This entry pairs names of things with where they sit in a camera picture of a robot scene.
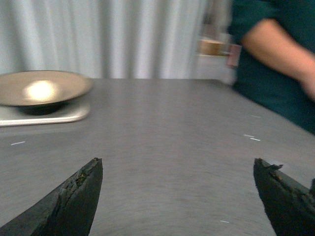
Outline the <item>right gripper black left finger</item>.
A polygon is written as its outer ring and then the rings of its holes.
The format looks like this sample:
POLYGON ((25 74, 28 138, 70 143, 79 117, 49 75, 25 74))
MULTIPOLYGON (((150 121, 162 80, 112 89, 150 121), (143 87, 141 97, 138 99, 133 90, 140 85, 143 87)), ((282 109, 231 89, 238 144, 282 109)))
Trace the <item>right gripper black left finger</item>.
POLYGON ((35 205, 0 228, 2 236, 87 236, 103 179, 94 158, 35 205))

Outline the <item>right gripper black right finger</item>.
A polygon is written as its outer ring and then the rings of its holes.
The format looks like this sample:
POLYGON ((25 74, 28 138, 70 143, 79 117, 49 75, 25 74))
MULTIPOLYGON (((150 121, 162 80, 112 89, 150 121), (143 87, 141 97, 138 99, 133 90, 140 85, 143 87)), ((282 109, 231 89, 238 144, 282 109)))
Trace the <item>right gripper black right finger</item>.
POLYGON ((315 181, 306 188, 271 165, 256 158, 253 176, 265 213, 278 236, 315 234, 315 181))

